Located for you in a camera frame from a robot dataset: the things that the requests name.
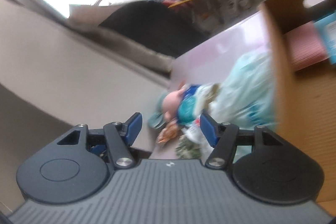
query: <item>bolt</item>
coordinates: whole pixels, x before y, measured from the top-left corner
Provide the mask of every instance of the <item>bolt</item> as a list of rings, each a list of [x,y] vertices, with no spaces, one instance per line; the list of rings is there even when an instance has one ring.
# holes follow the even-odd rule
[[[131,163],[133,162],[133,160],[131,160],[130,158],[120,158],[118,159],[115,163],[119,166],[123,166],[123,167],[127,167],[129,166]]]
[[[214,167],[220,167],[224,165],[224,163],[225,163],[225,160],[221,158],[212,158],[209,160],[209,164]]]
[[[115,126],[115,128],[116,128],[118,131],[120,131],[120,130],[123,129],[123,123],[122,123],[122,122],[113,122],[112,124]]]

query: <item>cardboard box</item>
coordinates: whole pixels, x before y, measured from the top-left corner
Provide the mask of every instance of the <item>cardboard box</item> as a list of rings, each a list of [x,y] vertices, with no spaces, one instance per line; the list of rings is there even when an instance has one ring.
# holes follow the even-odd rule
[[[277,77],[277,133],[323,168],[317,201],[336,216],[336,68],[329,60],[293,72],[283,35],[335,11],[336,0],[311,8],[304,0],[266,0],[259,5],[266,20]]]

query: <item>light blue plastic bag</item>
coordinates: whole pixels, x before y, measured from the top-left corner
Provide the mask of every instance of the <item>light blue plastic bag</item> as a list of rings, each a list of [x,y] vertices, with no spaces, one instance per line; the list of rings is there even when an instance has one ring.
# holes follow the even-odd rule
[[[264,125],[275,130],[274,86],[270,52],[244,54],[222,83],[210,114],[219,123],[231,122],[241,129]],[[250,152],[250,146],[238,147],[235,161]]]

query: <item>gray ribbed surface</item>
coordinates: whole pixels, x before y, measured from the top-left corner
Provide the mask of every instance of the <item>gray ribbed surface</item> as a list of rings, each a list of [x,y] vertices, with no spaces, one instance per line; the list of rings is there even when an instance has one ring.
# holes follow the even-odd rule
[[[143,160],[115,173],[101,192],[67,206],[27,201],[10,216],[14,224],[327,224],[314,202],[291,207],[247,198],[222,171],[198,160]]]

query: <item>pink striped fabric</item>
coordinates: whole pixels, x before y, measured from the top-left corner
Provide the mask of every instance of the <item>pink striped fabric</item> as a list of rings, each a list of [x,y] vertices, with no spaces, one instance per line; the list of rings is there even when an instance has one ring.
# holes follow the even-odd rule
[[[285,34],[295,71],[306,68],[328,58],[313,22],[308,22]]]

